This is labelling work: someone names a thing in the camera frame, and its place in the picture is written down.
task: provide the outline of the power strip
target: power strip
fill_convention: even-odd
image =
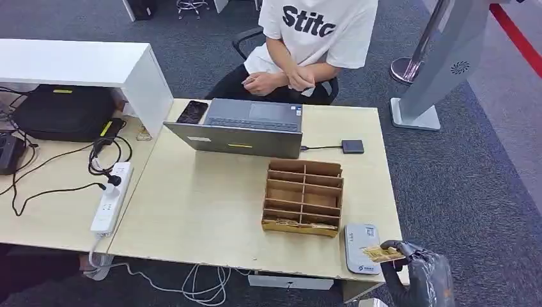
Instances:
[[[100,201],[100,205],[94,216],[90,231],[106,237],[111,235],[117,223],[118,214],[120,208],[122,208],[122,203],[126,196],[132,172],[133,169],[129,162],[115,163],[111,175],[119,176],[121,178],[121,183],[111,191],[108,187],[102,194],[102,200]]]

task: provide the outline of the laptop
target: laptop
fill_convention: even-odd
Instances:
[[[301,105],[215,99],[204,125],[164,122],[195,150],[297,159]]]
[[[301,132],[300,104],[213,99],[204,125]]]

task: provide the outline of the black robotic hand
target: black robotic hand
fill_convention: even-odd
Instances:
[[[405,241],[388,240],[380,247],[395,248],[406,257],[380,264],[396,307],[454,306],[452,276],[446,257]],[[408,288],[397,275],[403,265],[408,265]]]

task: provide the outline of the white shelf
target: white shelf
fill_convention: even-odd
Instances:
[[[0,83],[119,88],[153,137],[173,103],[148,43],[0,39]]]

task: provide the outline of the black phone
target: black phone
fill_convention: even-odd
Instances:
[[[208,107],[209,105],[205,102],[190,100],[177,122],[198,124]]]

